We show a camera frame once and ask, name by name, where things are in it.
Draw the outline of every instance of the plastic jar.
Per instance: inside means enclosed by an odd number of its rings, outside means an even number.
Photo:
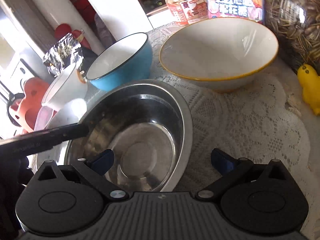
[[[265,6],[279,56],[295,72],[308,63],[320,74],[320,0],[265,0]]]
[[[165,0],[178,25],[188,25],[208,18],[207,0]]]

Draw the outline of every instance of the lace tablecloth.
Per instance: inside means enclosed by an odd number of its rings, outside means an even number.
[[[254,163],[280,159],[309,203],[302,232],[309,239],[320,239],[320,117],[303,103],[297,76],[277,59],[252,84],[233,93],[197,87],[168,73],[159,63],[162,44],[179,29],[168,24],[148,33],[154,55],[150,78],[174,86],[187,101],[193,118],[193,148],[175,190],[197,191],[220,177],[210,163],[215,147]],[[97,99],[104,92],[93,94],[92,99]],[[95,100],[87,97],[88,104],[93,104]]]

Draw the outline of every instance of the yellow rubber toy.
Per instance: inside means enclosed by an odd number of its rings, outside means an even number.
[[[313,67],[303,64],[298,69],[298,80],[302,86],[302,99],[315,113],[320,114],[320,76]]]

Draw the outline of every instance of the bolt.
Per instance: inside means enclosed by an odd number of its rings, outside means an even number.
[[[166,196],[165,196],[165,194],[162,194],[161,196],[158,196],[158,198],[164,199],[164,198],[166,198]]]
[[[213,197],[214,193],[210,190],[201,190],[198,192],[198,196],[200,198],[211,198]]]
[[[125,192],[123,190],[114,190],[110,192],[112,198],[123,198],[125,197]]]

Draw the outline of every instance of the jar of peanuts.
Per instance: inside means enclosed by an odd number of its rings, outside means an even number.
[[[207,0],[165,0],[178,25],[188,25],[208,18]]]

